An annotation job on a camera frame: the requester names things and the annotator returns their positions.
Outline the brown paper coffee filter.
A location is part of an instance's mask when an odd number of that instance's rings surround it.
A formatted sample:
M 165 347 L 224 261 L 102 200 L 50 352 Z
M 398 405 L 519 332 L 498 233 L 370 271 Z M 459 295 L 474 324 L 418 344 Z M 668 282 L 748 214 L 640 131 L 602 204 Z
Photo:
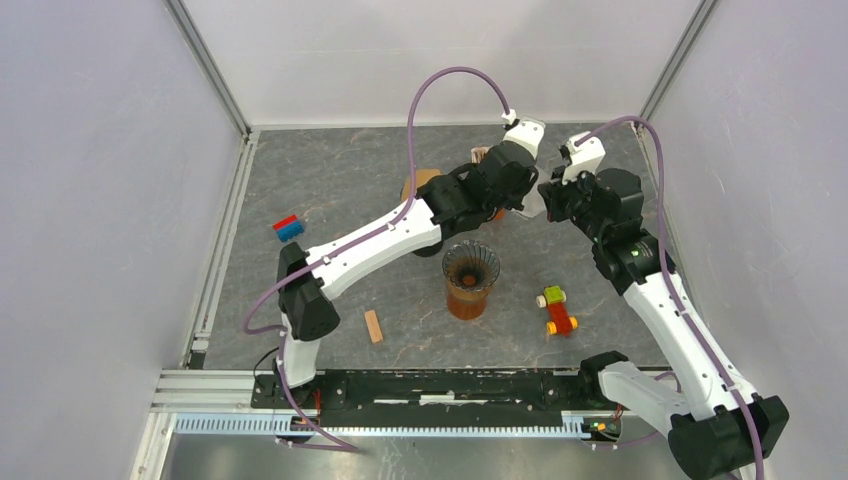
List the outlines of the brown paper coffee filter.
M 410 196 L 415 196 L 420 187 L 441 174 L 440 169 L 417 169 L 415 171 L 415 182 L 412 182 L 411 177 L 406 179 L 400 193 L 400 200 L 405 202 Z

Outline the orange glass carafe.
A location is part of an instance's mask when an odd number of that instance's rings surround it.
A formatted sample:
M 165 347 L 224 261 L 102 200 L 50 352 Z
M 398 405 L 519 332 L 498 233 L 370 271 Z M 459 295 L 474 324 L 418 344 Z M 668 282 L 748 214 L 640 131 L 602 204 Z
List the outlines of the orange glass carafe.
M 449 292 L 446 305 L 449 312 L 459 320 L 473 320 L 480 317 L 487 306 L 488 292 L 476 292 L 471 297 L 459 296 Z

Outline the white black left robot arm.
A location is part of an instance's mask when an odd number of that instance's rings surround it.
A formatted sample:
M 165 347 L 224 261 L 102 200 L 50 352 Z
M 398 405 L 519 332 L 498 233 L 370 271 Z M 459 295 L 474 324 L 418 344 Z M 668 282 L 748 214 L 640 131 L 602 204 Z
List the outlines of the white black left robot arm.
M 279 261 L 284 332 L 278 397 L 295 408 L 312 399 L 320 341 L 340 323 L 333 302 L 350 286 L 408 253 L 438 251 L 446 240 L 478 229 L 500 210 L 522 209 L 538 177 L 538 149 L 503 140 L 481 162 L 431 178 L 410 203 L 345 237 L 309 250 L 285 247 Z

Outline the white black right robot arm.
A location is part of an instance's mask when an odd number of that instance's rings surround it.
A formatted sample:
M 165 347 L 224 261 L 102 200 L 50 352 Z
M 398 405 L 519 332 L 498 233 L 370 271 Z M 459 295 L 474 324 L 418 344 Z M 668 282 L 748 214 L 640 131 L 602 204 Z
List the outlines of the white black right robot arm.
M 680 383 L 667 387 L 610 351 L 581 362 L 580 400 L 638 415 L 691 479 L 747 465 L 763 472 L 789 411 L 740 374 L 695 311 L 667 251 L 642 226 L 640 177 L 619 168 L 568 176 L 558 167 L 538 191 L 549 221 L 570 221 L 591 241 L 596 268 L 648 327 Z

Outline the orange coffee filter box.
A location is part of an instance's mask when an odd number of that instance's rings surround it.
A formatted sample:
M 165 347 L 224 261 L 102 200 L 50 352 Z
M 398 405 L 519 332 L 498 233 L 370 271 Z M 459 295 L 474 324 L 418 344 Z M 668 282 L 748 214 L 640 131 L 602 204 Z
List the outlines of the orange coffee filter box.
M 489 151 L 488 147 L 474 147 L 471 149 L 471 161 L 474 164 L 479 164 L 485 158 Z

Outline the colourful toy car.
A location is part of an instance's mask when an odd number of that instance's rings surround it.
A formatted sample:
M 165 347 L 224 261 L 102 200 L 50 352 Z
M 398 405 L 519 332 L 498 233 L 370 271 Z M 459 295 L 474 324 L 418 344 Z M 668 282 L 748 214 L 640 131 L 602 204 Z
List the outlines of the colourful toy car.
M 568 313 L 566 299 L 564 290 L 556 285 L 545 287 L 535 299 L 537 307 L 548 314 L 545 327 L 551 336 L 569 337 L 578 328 L 577 318 Z

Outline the small wooden block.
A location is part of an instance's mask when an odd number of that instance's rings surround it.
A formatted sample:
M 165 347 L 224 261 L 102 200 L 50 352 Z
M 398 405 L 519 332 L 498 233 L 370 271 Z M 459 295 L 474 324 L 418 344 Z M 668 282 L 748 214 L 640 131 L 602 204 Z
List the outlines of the small wooden block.
M 381 343 L 384 340 L 384 336 L 376 311 L 367 310 L 364 313 L 364 318 L 371 342 L 374 344 Z

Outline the red blue small object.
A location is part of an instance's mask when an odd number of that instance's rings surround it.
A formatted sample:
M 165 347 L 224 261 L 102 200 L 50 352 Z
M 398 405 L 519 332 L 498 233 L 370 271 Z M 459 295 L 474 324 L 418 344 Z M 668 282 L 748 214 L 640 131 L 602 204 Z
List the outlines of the red blue small object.
M 272 229 L 279 241 L 282 243 L 289 242 L 305 232 L 304 224 L 295 214 L 289 215 L 274 223 L 272 225 Z

